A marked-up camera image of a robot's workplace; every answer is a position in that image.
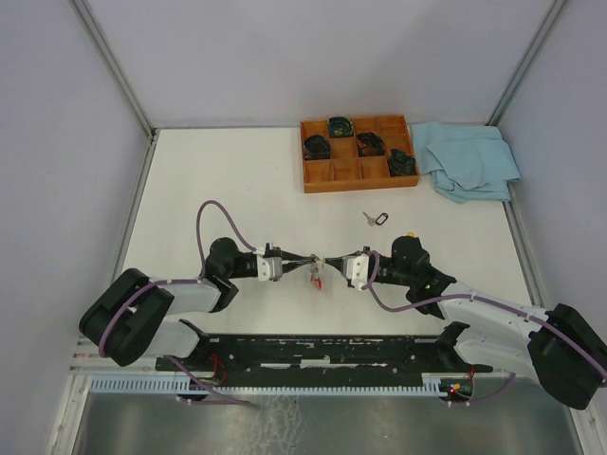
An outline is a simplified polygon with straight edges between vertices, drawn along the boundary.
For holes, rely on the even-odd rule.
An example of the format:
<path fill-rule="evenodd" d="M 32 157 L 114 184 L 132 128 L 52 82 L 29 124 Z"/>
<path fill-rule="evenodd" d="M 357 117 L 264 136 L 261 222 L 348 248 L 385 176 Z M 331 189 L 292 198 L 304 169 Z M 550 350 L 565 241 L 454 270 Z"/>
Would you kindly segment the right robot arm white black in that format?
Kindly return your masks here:
<path fill-rule="evenodd" d="M 578 310 L 562 303 L 527 306 L 479 292 L 435 268 L 414 236 L 396 238 L 389 256 L 364 248 L 325 263 L 358 291 L 403 286 L 407 302 L 398 312 L 417 310 L 446 321 L 447 340 L 434 349 L 445 370 L 467 363 L 520 375 L 575 410 L 585 410 L 606 386 L 606 344 Z"/>

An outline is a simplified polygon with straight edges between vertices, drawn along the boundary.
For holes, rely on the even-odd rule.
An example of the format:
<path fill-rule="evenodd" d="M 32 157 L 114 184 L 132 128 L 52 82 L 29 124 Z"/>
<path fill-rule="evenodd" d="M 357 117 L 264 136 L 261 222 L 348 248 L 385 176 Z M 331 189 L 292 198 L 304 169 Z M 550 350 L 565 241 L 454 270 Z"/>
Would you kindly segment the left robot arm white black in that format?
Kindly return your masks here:
<path fill-rule="evenodd" d="M 221 312 L 239 292 L 233 279 L 277 282 L 316 261 L 315 255 L 301 256 L 271 244 L 244 252 L 223 237 L 212 243 L 201 278 L 153 280 L 136 268 L 122 272 L 85 311 L 79 330 L 100 356 L 121 367 L 143 355 L 172 355 L 198 370 L 209 361 L 209 345 L 199 340 L 201 332 L 192 323 L 169 317 Z"/>

